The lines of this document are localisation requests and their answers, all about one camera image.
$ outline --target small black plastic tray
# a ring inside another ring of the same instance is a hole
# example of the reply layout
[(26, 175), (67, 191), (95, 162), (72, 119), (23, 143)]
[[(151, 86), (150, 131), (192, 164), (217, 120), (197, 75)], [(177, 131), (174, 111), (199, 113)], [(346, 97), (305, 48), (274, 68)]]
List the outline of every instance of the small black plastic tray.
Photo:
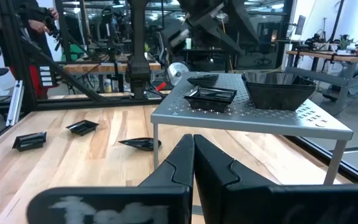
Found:
[(27, 134), (16, 137), (12, 148), (17, 149), (19, 152), (23, 152), (41, 148), (44, 146), (45, 142), (47, 142), (47, 132)]
[(233, 102), (236, 94), (237, 90), (196, 86), (186, 93), (184, 98), (193, 109), (214, 110), (224, 113), (227, 106)]
[(99, 124), (96, 124), (94, 122), (83, 120), (75, 124), (72, 124), (66, 128), (68, 128), (72, 133), (79, 134), (80, 136), (84, 136), (85, 134), (95, 131), (98, 125)]
[[(141, 151), (151, 152), (154, 150), (154, 139), (152, 138), (136, 138), (119, 141), (119, 143), (134, 147)], [(158, 141), (158, 147), (161, 146), (161, 141)]]
[(219, 78), (218, 74), (202, 75), (202, 76), (198, 76), (198, 77), (188, 78), (187, 81), (190, 82), (194, 86), (209, 88), (209, 87), (212, 87), (215, 85), (218, 78)]
[(242, 81), (255, 107), (260, 110), (296, 111), (316, 90), (314, 82), (295, 76), (292, 85), (252, 83), (247, 81), (246, 75), (242, 76)]

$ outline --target red object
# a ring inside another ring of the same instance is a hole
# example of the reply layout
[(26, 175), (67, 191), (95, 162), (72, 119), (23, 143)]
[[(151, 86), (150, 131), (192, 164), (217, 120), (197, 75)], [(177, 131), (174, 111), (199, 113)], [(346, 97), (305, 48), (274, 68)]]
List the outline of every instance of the red object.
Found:
[(159, 85), (156, 89), (157, 89), (157, 91), (160, 91), (160, 90), (162, 90), (164, 87), (166, 87), (166, 83), (165, 82), (163, 82), (163, 83), (161, 83), (161, 85)]
[[(16, 78), (14, 68), (13, 67), (9, 67), (9, 68), (11, 69), (13, 77)], [(43, 87), (41, 85), (38, 68), (35, 65), (30, 65), (29, 68), (30, 68), (32, 86), (34, 87), (35, 94), (37, 95), (37, 98), (45, 98), (47, 96), (47, 93), (48, 93), (48, 88)]]

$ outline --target perforated metal shelf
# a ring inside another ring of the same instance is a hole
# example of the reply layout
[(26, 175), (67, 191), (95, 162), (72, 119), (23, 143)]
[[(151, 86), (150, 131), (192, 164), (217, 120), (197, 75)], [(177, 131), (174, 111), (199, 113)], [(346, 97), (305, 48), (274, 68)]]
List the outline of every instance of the perforated metal shelf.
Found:
[(255, 109), (238, 74), (222, 73), (215, 84), (218, 88), (237, 90), (234, 101), (225, 113), (193, 110), (183, 98), (194, 88), (187, 78), (207, 74), (211, 73), (183, 74), (180, 83), (151, 115), (151, 122), (346, 141), (352, 139), (352, 130), (310, 100), (306, 100), (297, 111)]

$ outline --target monitor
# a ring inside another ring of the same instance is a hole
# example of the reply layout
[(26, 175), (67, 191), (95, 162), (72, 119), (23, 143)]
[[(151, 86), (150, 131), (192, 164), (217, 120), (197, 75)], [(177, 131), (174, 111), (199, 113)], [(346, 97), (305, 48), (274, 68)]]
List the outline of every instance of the monitor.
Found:
[(305, 26), (305, 22), (306, 22), (306, 17), (299, 16), (298, 23), (296, 25), (295, 35), (302, 35), (303, 28)]

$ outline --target black tray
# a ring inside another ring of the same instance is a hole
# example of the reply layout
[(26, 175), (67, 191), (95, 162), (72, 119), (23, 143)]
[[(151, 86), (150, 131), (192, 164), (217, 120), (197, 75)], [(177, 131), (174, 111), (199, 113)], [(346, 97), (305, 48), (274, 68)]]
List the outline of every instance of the black tray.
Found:
[(190, 103), (193, 109), (214, 110), (224, 113), (227, 106), (233, 102), (236, 94), (237, 90), (197, 86), (186, 93), (184, 99)]
[(194, 86), (200, 86), (204, 88), (212, 87), (215, 85), (216, 81), (218, 80), (219, 75), (202, 75), (198, 77), (191, 77), (188, 78), (187, 81), (190, 82)]
[(66, 128), (68, 128), (72, 133), (79, 134), (80, 136), (84, 136), (85, 134), (90, 133), (91, 131), (96, 130), (96, 127), (99, 124), (96, 124), (91, 121), (83, 120), (72, 124)]
[(44, 146), (47, 142), (47, 132), (27, 134), (24, 136), (18, 136), (13, 144), (13, 149), (17, 149), (19, 152), (38, 149)]
[(314, 82), (301, 77), (294, 77), (294, 85), (252, 83), (247, 81), (246, 75), (242, 81), (255, 107), (261, 110), (296, 111), (316, 90)]
[[(154, 139), (152, 138), (137, 138), (119, 141), (119, 143), (132, 146), (141, 151), (151, 152), (154, 149)], [(158, 141), (158, 147), (161, 146), (161, 141)]]

